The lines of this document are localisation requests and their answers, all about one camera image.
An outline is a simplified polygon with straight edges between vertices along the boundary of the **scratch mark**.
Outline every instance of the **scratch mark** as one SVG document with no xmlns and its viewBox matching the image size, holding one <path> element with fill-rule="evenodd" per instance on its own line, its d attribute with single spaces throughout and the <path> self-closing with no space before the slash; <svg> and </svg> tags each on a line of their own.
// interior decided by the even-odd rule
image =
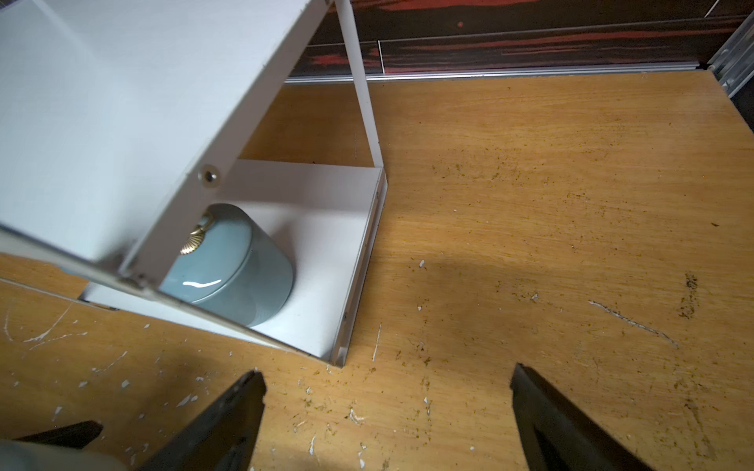
<svg viewBox="0 0 754 471">
<path fill-rule="evenodd" d="M 361 425 L 361 423 L 364 421 L 366 417 L 359 417 L 354 413 L 354 410 L 351 409 L 351 412 L 348 414 L 348 418 L 351 419 L 351 421 L 356 425 Z"/>
<path fill-rule="evenodd" d="M 3 330 L 5 331 L 5 337 L 8 337 L 9 341 L 13 341 L 13 337 L 11 337 L 11 333 L 8 332 L 8 317 L 11 316 L 11 307 L 13 306 L 13 303 L 11 302 L 8 305 L 8 309 L 5 310 L 5 325 L 3 326 Z"/>
<path fill-rule="evenodd" d="M 61 338 L 72 337 L 73 335 L 86 335 L 88 333 L 89 332 L 82 332 L 80 334 L 65 334 L 65 335 L 61 335 L 60 337 L 51 338 L 50 340 L 45 340 L 43 342 L 39 342 L 38 344 L 36 344 L 33 347 L 29 348 L 29 351 L 32 351 L 32 350 L 34 350 L 37 347 L 41 347 L 44 344 L 49 344 L 50 342 L 54 342 L 56 340 L 60 340 Z"/>
<path fill-rule="evenodd" d="M 662 337 L 665 340 L 667 340 L 668 342 L 670 342 L 671 344 L 673 344 L 673 346 L 675 348 L 680 348 L 679 345 L 676 343 L 676 341 L 674 341 L 672 338 L 670 338 L 667 335 L 665 335 L 663 332 L 660 332 L 658 330 L 654 330 L 652 327 L 647 327 L 647 326 L 645 326 L 643 324 L 639 324 L 638 322 L 636 322 L 634 320 L 631 320 L 628 317 L 621 316 L 621 313 L 617 312 L 616 310 L 612 310 L 609 307 L 607 307 L 605 305 L 602 305 L 602 304 L 600 304 L 598 302 L 589 301 L 589 304 L 591 304 L 593 306 L 601 307 L 603 310 L 605 310 L 605 312 L 608 312 L 608 313 L 612 314 L 613 316 L 616 316 L 618 319 L 627 322 L 629 325 L 634 326 L 634 327 L 639 327 L 640 329 L 644 329 L 645 331 L 650 332 L 651 334 L 655 334 L 655 335 L 657 335 L 659 337 Z"/>
<path fill-rule="evenodd" d="M 107 370 L 108 370 L 108 369 L 109 369 L 109 368 L 110 368 L 111 366 L 113 366 L 113 365 L 114 365 L 114 364 L 116 364 L 116 363 L 117 363 L 117 362 L 118 362 L 118 361 L 119 361 L 119 360 L 120 360 L 121 358 L 123 358 L 124 356 L 126 356 L 126 353 L 128 353 L 128 350 L 124 351 L 122 355 L 120 355 L 120 356 L 119 356 L 118 358 L 116 358 L 114 362 L 110 363 L 110 364 L 109 364 L 109 365 L 107 365 L 107 366 L 106 366 L 105 368 L 103 368 L 103 369 L 94 369 L 93 371 L 94 371 L 95 373 L 102 373 L 102 372 L 106 372 L 106 371 L 107 371 Z"/>
<path fill-rule="evenodd" d="M 704 432 L 704 425 L 702 424 L 702 420 L 699 418 L 699 406 L 696 405 L 696 403 L 692 401 L 691 398 L 686 399 L 686 403 L 683 406 L 691 411 L 691 413 L 694 415 L 694 419 L 697 421 L 697 424 L 699 424 L 699 431 L 702 432 L 702 443 L 707 447 L 707 454 L 705 456 L 715 460 L 717 458 L 717 453 L 715 452 L 715 447 L 712 446 L 710 438 Z"/>
<path fill-rule="evenodd" d="M 49 334 L 50 332 L 52 332 L 52 329 L 55 329 L 55 326 L 57 326 L 57 323 L 58 323 L 58 322 L 60 322 L 60 320 L 61 320 L 61 319 L 63 318 L 63 316 L 65 316 L 65 315 L 66 315 L 66 313 L 68 312 L 68 309 L 70 309 L 72 305 L 73 305 L 73 303 L 70 303 L 70 304 L 68 304 L 68 307 L 66 308 L 66 310 L 65 310 L 65 311 L 63 311 L 63 313 L 62 313 L 62 314 L 60 314 L 60 317 L 58 317 L 58 318 L 57 318 L 57 320 L 56 320 L 56 321 L 55 321 L 55 323 L 54 323 L 54 324 L 52 325 L 52 327 L 50 327 L 49 329 L 47 329 L 47 331 L 46 331 L 46 332 L 42 332 L 42 333 L 41 333 L 40 335 L 37 335 L 37 336 L 36 336 L 36 337 L 34 337 L 34 338 L 27 338 L 27 339 L 26 339 L 26 340 L 25 340 L 24 342 L 36 342 L 36 341 L 40 341 L 40 340 L 43 340 L 43 339 L 44 339 L 45 337 L 47 337 L 47 336 L 48 336 L 48 334 Z"/>
<path fill-rule="evenodd" d="M 382 323 L 379 324 L 379 329 L 377 329 L 377 342 L 375 342 L 375 353 L 372 354 L 372 361 L 375 361 L 375 358 L 377 358 L 377 347 L 379 347 L 379 334 L 382 332 Z"/>
</svg>

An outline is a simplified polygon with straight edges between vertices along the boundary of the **white paint chip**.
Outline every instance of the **white paint chip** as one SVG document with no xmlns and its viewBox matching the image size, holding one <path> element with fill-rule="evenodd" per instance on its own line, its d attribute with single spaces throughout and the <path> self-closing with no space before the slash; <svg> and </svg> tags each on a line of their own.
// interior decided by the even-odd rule
<svg viewBox="0 0 754 471">
<path fill-rule="evenodd" d="M 191 394 L 189 394 L 188 396 L 184 397 L 183 400 L 181 402 L 179 402 L 176 407 L 183 407 L 184 405 L 188 404 L 190 400 L 191 400 Z"/>
<path fill-rule="evenodd" d="M 62 314 L 60 314 L 60 317 L 57 318 L 57 320 L 52 325 L 52 327 L 50 327 L 49 329 L 47 329 L 46 332 L 42 332 L 40 335 L 37 335 L 36 337 L 27 338 L 24 342 L 36 342 L 36 341 L 44 340 L 44 338 L 47 337 L 50 332 L 52 332 L 52 329 L 55 329 L 55 326 L 57 326 L 57 323 L 60 322 L 60 320 L 63 318 L 63 316 L 66 315 L 66 313 L 68 312 L 68 309 L 70 309 L 72 305 L 73 305 L 73 303 L 68 304 L 68 307 L 66 308 L 66 310 L 63 311 Z"/>
<path fill-rule="evenodd" d="M 379 323 L 379 329 L 377 329 L 377 341 L 375 342 L 375 353 L 372 353 L 372 362 L 377 358 L 377 347 L 379 347 L 379 335 L 382 333 L 382 323 Z"/>
<path fill-rule="evenodd" d="M 97 372 L 97 373 L 101 373 L 101 372 L 107 371 L 111 366 L 113 366 L 114 364 L 116 364 L 121 358 L 123 358 L 124 356 L 126 356 L 126 353 L 128 353 L 128 350 L 124 351 L 118 358 L 115 359 L 114 362 L 110 363 L 105 368 L 103 368 L 103 369 L 92 368 L 92 371 L 93 372 Z"/>
<path fill-rule="evenodd" d="M 365 419 L 365 417 L 359 417 L 354 413 L 354 410 L 351 409 L 351 412 L 348 413 L 348 418 L 351 419 L 351 421 L 356 425 L 361 425 L 361 422 Z"/>
</svg>

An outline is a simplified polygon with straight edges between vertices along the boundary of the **white shelf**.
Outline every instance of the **white shelf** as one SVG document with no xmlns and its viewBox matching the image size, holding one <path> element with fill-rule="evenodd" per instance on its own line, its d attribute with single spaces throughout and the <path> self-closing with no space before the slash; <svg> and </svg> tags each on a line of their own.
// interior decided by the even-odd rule
<svg viewBox="0 0 754 471">
<path fill-rule="evenodd" d="M 296 277 L 280 313 L 253 330 L 326 361 L 338 363 L 340 358 L 342 364 L 345 351 L 338 349 L 348 345 L 353 328 L 384 183 L 381 168 L 264 161 L 238 161 L 233 166 L 216 202 L 234 204 L 249 214 L 290 257 Z M 90 284 L 82 298 L 257 341 L 103 286 Z"/>
<path fill-rule="evenodd" d="M 328 7 L 19 0 L 0 10 L 0 223 L 158 286 L 172 263 L 162 254 L 215 197 L 198 170 L 225 177 Z"/>
</svg>

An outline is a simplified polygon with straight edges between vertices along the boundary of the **metal frame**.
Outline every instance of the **metal frame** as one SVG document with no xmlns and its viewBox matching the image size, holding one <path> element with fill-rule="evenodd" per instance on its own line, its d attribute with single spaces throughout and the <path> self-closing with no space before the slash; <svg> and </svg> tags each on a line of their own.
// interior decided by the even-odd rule
<svg viewBox="0 0 754 471">
<path fill-rule="evenodd" d="M 369 141 L 369 149 L 375 167 L 382 169 L 382 153 L 379 147 L 369 90 L 366 85 L 366 75 L 353 10 L 349 0 L 336 1 L 348 48 L 349 62 L 353 75 L 356 77 L 355 85 Z M 285 77 L 290 73 L 303 48 L 319 26 L 330 3 L 332 3 L 332 0 L 310 2 L 307 10 L 300 14 L 299 21 L 278 48 L 275 58 L 267 64 L 253 84 L 253 87 L 257 90 L 261 87 L 264 90 L 272 90 L 273 93 L 267 93 L 260 97 L 260 93 L 251 96 L 252 94 L 249 92 L 241 99 L 238 107 L 225 122 L 225 126 L 209 143 L 192 169 L 187 172 L 185 180 L 177 189 L 160 218 L 144 234 L 141 241 L 131 248 L 117 270 L 114 266 L 98 265 L 93 261 L 80 258 L 4 225 L 0 225 L 0 246 L 5 251 L 16 255 L 49 261 L 100 285 L 139 298 L 159 302 L 180 310 L 191 317 L 246 335 L 263 344 L 327 362 L 326 359 L 320 359 L 297 347 L 227 320 L 196 305 L 166 295 L 158 290 L 158 286 L 175 259 L 166 254 L 178 253 L 177 248 L 180 248 L 185 242 L 185 234 L 188 233 L 188 230 L 184 231 L 183 229 L 193 227 L 200 213 L 216 197 L 220 183 L 227 172 L 231 171 L 236 156 L 241 153 L 241 149 L 250 138 L 251 133 L 262 120 L 266 109 L 276 96 L 275 92 L 282 86 Z M 205 173 L 209 173 L 212 178 L 203 179 Z M 384 170 L 381 170 L 381 175 L 381 183 L 373 198 L 373 213 L 369 220 L 369 228 L 362 241 L 362 253 L 351 281 L 351 293 L 346 305 L 347 315 L 344 317 L 344 322 L 341 324 L 333 343 L 333 356 L 330 361 L 340 366 L 345 362 L 345 353 L 348 350 L 348 342 L 351 338 L 369 255 L 374 243 L 382 206 L 385 202 L 387 179 Z"/>
<path fill-rule="evenodd" d="M 472 70 L 466 72 L 413 72 L 368 74 L 369 82 L 458 80 L 463 78 L 550 77 L 557 75 L 633 74 L 641 72 L 683 72 L 699 68 L 698 62 L 620 64 L 610 66 L 524 67 L 521 69 Z M 351 75 L 288 77 L 286 84 L 340 84 L 354 81 Z"/>
<path fill-rule="evenodd" d="M 708 69 L 731 98 L 754 76 L 754 13 L 712 56 Z"/>
</svg>

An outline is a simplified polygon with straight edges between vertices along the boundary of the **wooden board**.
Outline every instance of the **wooden board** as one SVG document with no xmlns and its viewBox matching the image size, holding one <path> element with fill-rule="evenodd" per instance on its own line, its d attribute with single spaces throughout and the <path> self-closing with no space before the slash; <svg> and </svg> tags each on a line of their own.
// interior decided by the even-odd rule
<svg viewBox="0 0 754 471">
<path fill-rule="evenodd" d="M 257 367 L 255 469 L 525 469 L 524 362 L 655 469 L 747 469 L 754 136 L 714 77 L 371 91 L 390 189 L 345 368 L 0 284 L 3 436 L 96 419 L 142 463 Z M 244 156 L 366 164 L 354 103 L 285 87 Z"/>
</svg>

